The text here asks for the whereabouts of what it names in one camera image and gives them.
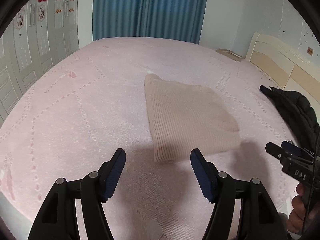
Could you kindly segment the person right hand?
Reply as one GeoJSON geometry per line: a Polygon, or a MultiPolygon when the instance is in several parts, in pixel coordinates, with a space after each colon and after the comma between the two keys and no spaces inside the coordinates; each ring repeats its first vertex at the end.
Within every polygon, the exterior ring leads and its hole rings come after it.
{"type": "Polygon", "coordinates": [[[302,197],[305,193],[305,187],[302,183],[299,183],[296,187],[297,196],[292,199],[292,207],[288,220],[286,221],[287,229],[292,233],[299,233],[303,228],[304,216],[306,214],[306,208],[302,202],[302,197]]]}

